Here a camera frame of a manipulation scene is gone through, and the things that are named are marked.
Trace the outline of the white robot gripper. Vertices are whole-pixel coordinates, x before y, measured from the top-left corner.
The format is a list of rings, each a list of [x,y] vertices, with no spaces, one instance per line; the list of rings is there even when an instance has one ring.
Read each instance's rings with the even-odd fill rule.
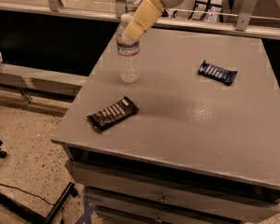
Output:
[[[185,0],[143,0],[126,28],[126,35],[137,40],[151,28],[162,15],[163,7],[178,7]]]

